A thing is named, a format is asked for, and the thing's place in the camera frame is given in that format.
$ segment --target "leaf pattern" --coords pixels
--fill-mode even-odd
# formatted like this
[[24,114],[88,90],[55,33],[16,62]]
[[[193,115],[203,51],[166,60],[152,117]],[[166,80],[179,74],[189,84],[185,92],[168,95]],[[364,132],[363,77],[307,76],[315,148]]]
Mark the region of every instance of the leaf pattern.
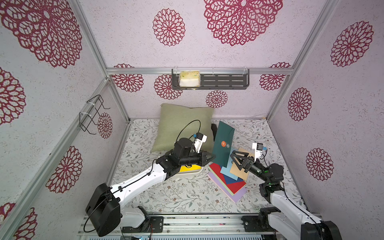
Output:
[[[218,125],[220,120],[212,120]],[[296,196],[300,205],[303,202],[289,173],[281,152],[273,138],[266,120],[226,119],[221,120],[235,128],[232,145],[234,148],[251,150],[253,142],[262,142],[268,148],[265,161],[268,165],[278,163],[284,166],[284,183],[287,192]],[[136,119],[131,123],[129,138],[126,141],[118,163],[113,182],[120,183],[151,166],[153,159],[165,152],[152,152],[157,136],[158,119]],[[238,212],[258,213],[260,208],[270,204],[260,195],[259,184],[263,181],[250,174],[245,195],[235,204],[209,179],[207,167],[199,175],[178,176],[156,184],[136,196],[127,207],[142,206],[148,212]]]

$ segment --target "mandala print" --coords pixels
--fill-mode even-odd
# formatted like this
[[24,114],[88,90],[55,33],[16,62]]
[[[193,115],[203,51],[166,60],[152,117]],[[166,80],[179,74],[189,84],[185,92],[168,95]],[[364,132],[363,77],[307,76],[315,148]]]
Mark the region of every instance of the mandala print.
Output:
[[306,162],[308,171],[317,180],[327,180],[333,174],[333,161],[323,149],[312,149],[307,155]]
[[244,45],[265,33],[283,0],[204,0],[204,16],[214,38],[231,46]]
[[288,112],[295,121],[303,120],[307,117],[312,107],[310,92],[306,88],[296,89],[288,102]]
[[156,38],[166,46],[175,46],[183,40],[185,24],[180,14],[169,8],[157,13],[153,20]]
[[183,90],[172,88],[172,76],[169,74],[163,74],[156,78],[154,87],[160,97],[168,100],[178,98],[183,93]]
[[83,160],[79,150],[71,146],[45,186],[55,193],[70,190],[79,179],[82,167]]
[[35,229],[37,227],[37,214],[35,213],[35,208],[32,207],[29,210],[29,214],[24,218],[23,223],[17,229],[14,235],[14,240],[23,239],[31,240],[35,235]]
[[18,118],[25,105],[24,89],[19,81],[0,68],[0,125]]
[[109,138],[112,134],[112,119],[108,113],[102,113],[97,121],[100,136]]
[[220,108],[227,103],[227,100],[228,96],[224,91],[214,90],[207,95],[205,102],[211,108]]
[[[117,64],[115,68],[133,68],[129,64]],[[143,87],[143,76],[141,74],[118,74],[112,75],[112,79],[116,86],[127,91],[136,92]]]
[[333,44],[331,61],[338,67],[356,62],[368,50],[372,42],[372,26],[360,21],[344,29]]
[[14,203],[7,202],[6,204],[0,207],[0,226],[4,222],[5,218],[8,216],[8,213],[15,206]]
[[2,0],[0,15],[4,27],[39,61],[67,68],[80,58],[82,36],[66,0]]
[[[270,68],[288,68],[291,65],[289,63],[277,63],[270,66]],[[284,74],[263,74],[260,77],[260,86],[265,90],[275,90],[278,89],[281,83],[284,81]]]

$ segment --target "black wall shelf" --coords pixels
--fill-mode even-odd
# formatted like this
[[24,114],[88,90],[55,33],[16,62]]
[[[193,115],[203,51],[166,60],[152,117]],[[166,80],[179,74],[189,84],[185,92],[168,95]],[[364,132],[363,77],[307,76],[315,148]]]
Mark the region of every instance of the black wall shelf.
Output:
[[180,74],[172,69],[172,88],[175,90],[245,90],[249,86],[249,69],[245,74],[200,74],[200,87],[180,87]]

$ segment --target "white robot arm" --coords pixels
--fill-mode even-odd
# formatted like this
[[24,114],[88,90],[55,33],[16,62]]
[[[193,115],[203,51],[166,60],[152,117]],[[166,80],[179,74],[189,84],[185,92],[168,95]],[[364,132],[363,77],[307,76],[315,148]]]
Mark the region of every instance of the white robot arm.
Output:
[[[147,229],[145,210],[125,208],[125,205],[149,187],[178,173],[183,165],[208,164],[214,156],[200,151],[206,139],[205,135],[199,133],[195,135],[193,143],[181,138],[175,143],[173,150],[157,159],[156,163],[154,160],[142,173],[110,187],[105,183],[98,186],[86,208],[88,219],[98,235],[105,236],[116,227]],[[252,148],[255,156],[261,156],[263,144],[254,143]],[[260,193],[274,207],[260,209],[256,224],[261,229],[268,230],[272,227],[287,240],[341,240],[335,224],[324,222],[308,212],[281,187],[280,182],[284,179],[282,166],[273,163],[264,167],[258,158],[249,157],[245,152],[233,151],[230,156],[240,170],[250,171],[264,181],[260,184]]]

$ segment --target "pink paper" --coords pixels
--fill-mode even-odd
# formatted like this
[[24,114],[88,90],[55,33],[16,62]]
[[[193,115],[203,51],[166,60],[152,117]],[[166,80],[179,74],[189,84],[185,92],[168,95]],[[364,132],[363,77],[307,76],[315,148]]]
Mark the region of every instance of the pink paper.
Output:
[[216,185],[229,197],[234,203],[238,202],[240,198],[247,192],[247,189],[245,187],[241,188],[235,195],[231,195],[227,189],[223,186],[223,184],[216,178],[216,176],[213,173],[208,173],[208,177],[216,183]]

